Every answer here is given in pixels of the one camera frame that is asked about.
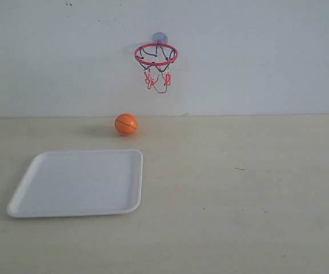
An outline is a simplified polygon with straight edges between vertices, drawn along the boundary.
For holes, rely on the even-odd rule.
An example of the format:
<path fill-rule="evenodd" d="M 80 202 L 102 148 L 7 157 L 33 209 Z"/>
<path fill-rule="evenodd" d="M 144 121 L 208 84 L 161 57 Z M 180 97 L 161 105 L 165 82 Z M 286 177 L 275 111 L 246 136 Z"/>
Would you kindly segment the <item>small orange basketball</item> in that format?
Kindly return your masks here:
<path fill-rule="evenodd" d="M 138 129 L 138 121 L 133 114 L 122 113 L 117 116 L 114 126 L 118 134 L 129 136 L 136 133 Z"/>

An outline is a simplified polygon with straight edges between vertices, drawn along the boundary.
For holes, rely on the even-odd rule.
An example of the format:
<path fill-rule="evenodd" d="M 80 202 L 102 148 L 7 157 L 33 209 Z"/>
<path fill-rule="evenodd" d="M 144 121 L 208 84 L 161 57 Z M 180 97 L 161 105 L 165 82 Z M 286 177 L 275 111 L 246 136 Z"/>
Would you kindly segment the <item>red mini basketball hoop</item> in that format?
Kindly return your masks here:
<path fill-rule="evenodd" d="M 148 90 L 165 94 L 171 85 L 170 69 L 177 61 L 178 50 L 165 43 L 147 43 L 134 51 L 134 58 L 143 69 Z"/>

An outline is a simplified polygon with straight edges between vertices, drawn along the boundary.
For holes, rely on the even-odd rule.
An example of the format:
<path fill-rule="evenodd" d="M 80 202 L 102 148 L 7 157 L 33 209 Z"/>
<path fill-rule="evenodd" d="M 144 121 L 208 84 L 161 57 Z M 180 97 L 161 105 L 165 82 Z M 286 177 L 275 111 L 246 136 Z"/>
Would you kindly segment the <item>clear suction cup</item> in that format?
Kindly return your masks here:
<path fill-rule="evenodd" d="M 152 35 L 153 43 L 167 44 L 168 36 L 164 32 L 156 32 Z"/>

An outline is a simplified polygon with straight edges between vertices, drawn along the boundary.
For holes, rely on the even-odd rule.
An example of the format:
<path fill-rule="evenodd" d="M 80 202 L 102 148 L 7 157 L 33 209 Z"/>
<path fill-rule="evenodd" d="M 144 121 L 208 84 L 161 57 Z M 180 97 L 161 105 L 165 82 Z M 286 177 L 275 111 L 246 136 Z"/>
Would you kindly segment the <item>white rectangular tray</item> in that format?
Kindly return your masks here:
<path fill-rule="evenodd" d="M 7 206 L 14 218 L 120 215 L 141 202 L 139 150 L 56 151 L 37 155 Z"/>

